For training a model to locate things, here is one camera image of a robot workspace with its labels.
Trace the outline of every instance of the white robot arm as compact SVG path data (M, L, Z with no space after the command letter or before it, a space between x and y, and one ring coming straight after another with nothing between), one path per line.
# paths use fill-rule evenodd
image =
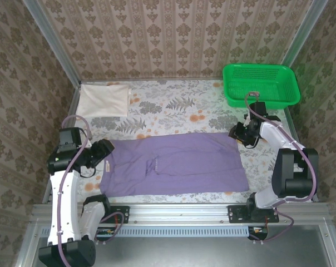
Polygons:
M100 140L85 148L67 174L62 192L60 183L72 159L81 146L80 129L65 128L60 130L60 144L50 155L47 165L52 183L52 224L47 247L40 248L38 257L48 267L67 266L88 267L95 263L94 238L103 217L110 214L110 204L105 195L91 196L83 203L83 211L78 221L77 184L80 168L95 168L97 164L114 149L107 140ZM61 208L58 208L58 196L61 195ZM60 252L68 264L63 263Z
M301 202L316 193L314 188L318 173L318 153L315 149L305 148L290 136L287 137L280 119L267 114L264 102L254 102L249 107L253 112L250 111L245 116L245 123L238 122L229 136L242 142L245 147L250 146L249 148L254 148L259 139L264 139L277 153L271 184L264 190L253 193L247 200L247 217L250 221L259 221L264 219L267 210L279 204ZM308 162L298 149L307 157Z

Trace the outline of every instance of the white cloth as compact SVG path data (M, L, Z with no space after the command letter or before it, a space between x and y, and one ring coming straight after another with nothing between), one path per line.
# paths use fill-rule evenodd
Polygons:
M127 117L130 85L81 85L77 114L84 118Z

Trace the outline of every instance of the green basket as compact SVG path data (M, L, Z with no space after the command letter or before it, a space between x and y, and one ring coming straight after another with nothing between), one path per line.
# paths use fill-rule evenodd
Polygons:
M259 101L272 110L295 105L300 100L294 72L282 65L229 64L223 69L223 78L231 107L246 107L245 96L250 91L259 92ZM253 102L255 97L249 97L248 103Z

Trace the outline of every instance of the lavender cloth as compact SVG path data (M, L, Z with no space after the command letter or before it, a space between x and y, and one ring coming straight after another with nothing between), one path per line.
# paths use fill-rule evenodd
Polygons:
M108 197L248 191L237 143L226 133L112 140L100 190ZM106 171L107 162L110 170Z

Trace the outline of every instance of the patterned wallpaper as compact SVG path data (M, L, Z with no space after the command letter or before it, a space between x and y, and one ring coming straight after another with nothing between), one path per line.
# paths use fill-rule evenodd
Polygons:
M312 0L39 0L82 80L280 63Z
M302 93L291 108L302 142L320 156L319 191L336 226L336 0L329 0L292 69Z
M73 88L21 0L0 1L0 266L18 253L47 185Z

